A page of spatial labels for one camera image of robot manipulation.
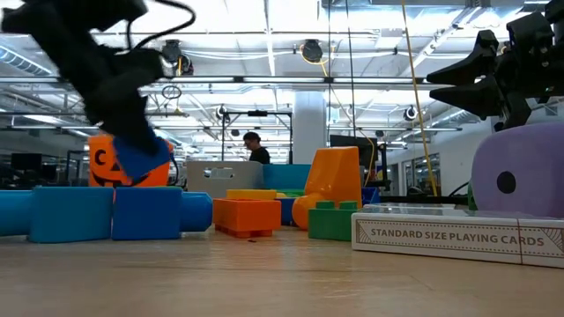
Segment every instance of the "black shirt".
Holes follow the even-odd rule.
[[[249,161],[255,161],[262,164],[270,164],[271,163],[271,155],[264,147],[260,147],[251,152]]]

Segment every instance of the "white column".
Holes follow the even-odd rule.
[[[293,104],[293,162],[311,164],[327,144],[326,102],[323,92],[297,92]]]

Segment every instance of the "wooden table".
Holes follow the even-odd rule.
[[[238,240],[0,239],[0,316],[551,316],[564,269],[353,252],[285,230]]]

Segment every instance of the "person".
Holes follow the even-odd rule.
[[[247,149],[251,150],[249,161],[255,161],[262,164],[271,163],[271,155],[261,145],[261,137],[255,132],[247,132],[243,136],[243,141]]]

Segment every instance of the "orange pumpkin toy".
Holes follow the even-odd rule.
[[[135,181],[130,181],[122,171],[115,158],[112,136],[91,136],[88,139],[90,146],[90,181],[91,187],[158,187],[168,183],[168,169],[170,162],[163,164],[145,176]],[[172,152],[173,145],[168,143]]]

